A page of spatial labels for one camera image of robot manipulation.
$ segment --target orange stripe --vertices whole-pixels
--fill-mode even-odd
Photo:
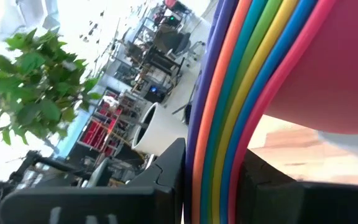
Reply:
[[[221,87],[226,75],[227,67],[229,66],[231,56],[236,46],[237,39],[251,0],[240,0],[237,9],[234,12],[232,21],[227,30],[226,38],[224,39],[221,53],[212,77],[211,86],[209,87],[208,96],[206,99],[203,118],[201,120],[200,131],[198,133],[197,145],[195,151],[194,167],[193,167],[193,190],[191,202],[191,223],[200,223],[200,200],[201,200],[201,179],[203,176],[204,157],[206,145],[208,142],[209,131],[213,120],[216,104],[218,103]]]

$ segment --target white pot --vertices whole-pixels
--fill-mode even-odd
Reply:
[[[149,108],[140,122],[149,126],[146,130],[141,127],[137,129],[132,142],[132,148],[136,151],[159,156],[177,138],[187,140],[187,126],[158,103]]]

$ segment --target pink surface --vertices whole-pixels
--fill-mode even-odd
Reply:
[[[358,134],[358,1],[337,2],[266,114],[320,131]]]
[[[286,80],[286,77],[290,74],[295,65],[298,63],[301,56],[307,50],[317,31],[319,31],[319,28],[324,23],[325,19],[330,13],[330,10],[333,8],[335,2],[336,0],[324,0],[319,1],[317,3],[304,28],[300,32],[298,38],[294,42],[290,51],[285,56],[283,62],[272,75],[271,79],[269,80],[263,92],[259,96],[258,101],[256,102],[254,109],[249,116],[244,131],[241,135],[239,145],[237,147],[236,156],[234,158],[233,168],[231,171],[229,191],[230,224],[235,224],[236,222],[236,194],[239,171],[241,168],[242,161],[244,160],[244,156],[246,154],[247,146],[251,139],[251,136],[256,126],[258,125],[258,122],[262,117],[266,107],[269,105],[277,91],[280,89],[284,80]]]

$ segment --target green plant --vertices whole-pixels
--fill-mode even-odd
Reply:
[[[35,31],[6,39],[9,50],[21,52],[14,62],[0,55],[0,117],[10,117],[10,123],[0,127],[6,144],[11,144],[12,132],[25,144],[26,132],[43,140],[55,133],[64,138],[76,117],[74,106],[88,111],[91,101],[101,98],[90,93],[98,79],[80,83],[85,60],[65,52],[66,43],[57,34],[36,38]]]

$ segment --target wooden floor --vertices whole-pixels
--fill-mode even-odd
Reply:
[[[264,116],[249,148],[294,179],[358,185],[358,157],[322,142],[315,130]]]

